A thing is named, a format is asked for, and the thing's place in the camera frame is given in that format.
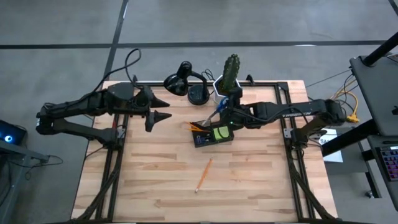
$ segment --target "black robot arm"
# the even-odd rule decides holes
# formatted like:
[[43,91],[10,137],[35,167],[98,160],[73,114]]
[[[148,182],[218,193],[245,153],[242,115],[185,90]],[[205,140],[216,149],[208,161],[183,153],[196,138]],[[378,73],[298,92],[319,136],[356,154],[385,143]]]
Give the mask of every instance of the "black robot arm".
[[228,95],[226,108],[220,113],[221,123],[232,130],[241,128],[261,128],[277,119],[298,116],[315,116],[302,128],[291,130],[292,144],[305,147],[308,137],[325,126],[340,126],[345,121],[341,106],[333,100],[314,100],[311,102],[276,105],[270,102],[240,104],[242,89],[234,88]]
[[82,136],[89,140],[96,139],[105,147],[115,144],[119,131],[116,127],[95,129],[66,121],[64,118],[87,114],[139,115],[146,118],[145,129],[151,132],[155,123],[171,117],[171,114],[152,112],[151,108],[170,106],[155,97],[148,86],[143,86],[134,96],[135,87],[131,83],[117,83],[101,91],[84,95],[79,100],[60,104],[45,103],[37,113],[36,130],[40,134],[67,133]]

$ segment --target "white pot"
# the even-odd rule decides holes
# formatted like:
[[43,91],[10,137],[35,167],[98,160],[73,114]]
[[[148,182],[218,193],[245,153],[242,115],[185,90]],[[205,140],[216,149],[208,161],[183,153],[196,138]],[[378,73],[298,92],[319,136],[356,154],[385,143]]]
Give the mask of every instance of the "white pot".
[[[213,82],[213,88],[214,88],[213,96],[214,96],[214,101],[215,101],[216,103],[220,103],[220,101],[221,101],[224,97],[226,97],[226,96],[224,96],[224,95],[218,93],[217,87],[216,87],[216,86],[217,86],[217,83],[222,79],[222,77],[223,77],[223,76],[220,75],[220,77],[218,77],[218,78],[216,79],[216,81]],[[238,80],[235,80],[235,84],[236,84],[237,87],[241,87],[241,85],[239,84]]]

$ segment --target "wooden table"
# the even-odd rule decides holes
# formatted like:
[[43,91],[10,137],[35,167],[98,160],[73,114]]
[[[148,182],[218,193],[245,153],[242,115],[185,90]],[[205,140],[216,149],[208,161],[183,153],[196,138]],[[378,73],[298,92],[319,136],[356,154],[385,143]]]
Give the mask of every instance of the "wooden table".
[[[293,103],[307,101],[303,81],[287,82]],[[105,82],[104,87],[115,83]],[[194,106],[186,96],[175,96],[160,87],[152,89],[159,99],[170,103],[158,111],[173,116],[157,123],[151,133],[145,132],[145,119],[130,119],[114,222],[297,221],[280,121],[261,129],[235,131],[232,142],[195,148],[184,121],[205,119],[215,103],[209,100],[206,105]],[[274,89],[244,87],[242,103],[257,101],[276,102]],[[112,116],[103,115],[95,118],[94,127],[108,128],[112,122]],[[304,125],[302,118],[296,122],[298,127]],[[99,147],[93,141],[87,153]],[[98,193],[105,157],[106,150],[102,150],[85,161],[72,218],[78,217]],[[211,157],[213,164],[196,194]],[[336,217],[319,147],[308,147],[304,159],[312,192]],[[304,204],[303,193],[300,195]],[[108,211],[106,200],[104,215]]]

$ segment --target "sticky note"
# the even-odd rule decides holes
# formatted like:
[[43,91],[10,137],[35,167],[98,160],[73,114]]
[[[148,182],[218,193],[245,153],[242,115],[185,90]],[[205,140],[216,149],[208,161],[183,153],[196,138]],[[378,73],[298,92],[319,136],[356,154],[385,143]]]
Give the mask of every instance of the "sticky note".
[[229,137],[229,131],[228,131],[227,126],[215,128],[215,129],[213,129],[213,133],[214,133],[214,137],[216,138],[216,140],[220,140],[220,139]]

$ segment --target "yellow pencil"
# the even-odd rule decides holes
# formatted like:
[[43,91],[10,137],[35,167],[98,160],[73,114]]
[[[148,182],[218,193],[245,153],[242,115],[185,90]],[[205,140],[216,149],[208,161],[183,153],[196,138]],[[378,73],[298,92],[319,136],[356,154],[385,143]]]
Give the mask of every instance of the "yellow pencil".
[[199,181],[197,189],[195,190],[195,193],[198,193],[198,190],[199,190],[201,184],[203,183],[204,179],[206,178],[207,172],[208,172],[212,162],[213,162],[213,158],[210,158],[209,163],[207,163],[206,169],[201,176],[201,179]]

